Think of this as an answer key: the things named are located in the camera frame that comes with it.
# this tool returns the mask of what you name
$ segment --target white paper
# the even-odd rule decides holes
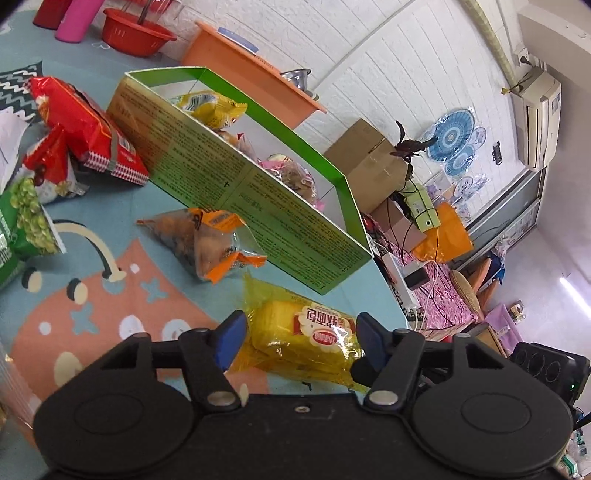
[[[29,124],[17,114],[0,110],[0,194],[18,162],[18,146]]]

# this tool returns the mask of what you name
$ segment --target power strip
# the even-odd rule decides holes
[[[407,287],[402,274],[402,269],[398,264],[396,257],[391,253],[387,253],[382,256],[382,261],[384,262],[388,273],[390,273],[390,276],[396,281],[394,290],[396,291],[396,296],[400,300],[402,308],[406,311],[418,310],[421,307],[421,304],[418,302],[418,298],[414,292]]]

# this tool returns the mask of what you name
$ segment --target yellow bread package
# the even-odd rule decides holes
[[[247,103],[237,103],[212,90],[187,93],[170,99],[170,102],[212,130],[231,126],[248,107]]]
[[[244,311],[249,336],[233,370],[256,366],[295,380],[353,387],[349,370],[362,356],[353,317],[249,275]]]

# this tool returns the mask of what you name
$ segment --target green cardboard box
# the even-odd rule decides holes
[[[279,153],[305,166],[324,203],[323,213],[168,101],[200,90],[247,103],[246,114],[226,130],[244,133],[260,159]],[[189,207],[239,214],[269,261],[316,292],[330,291],[371,259],[344,175],[212,71],[173,67],[129,72],[108,112],[143,158],[152,182]]]

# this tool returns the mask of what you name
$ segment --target red snack bag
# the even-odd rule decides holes
[[[43,204],[50,203],[57,197],[73,197],[86,193],[87,187],[79,184],[74,175],[63,126],[54,127],[27,151],[13,181],[25,177],[33,179],[37,196]]]
[[[63,126],[67,145],[81,164],[146,184],[150,174],[135,149],[88,95],[55,77],[34,77],[28,88],[45,123]]]

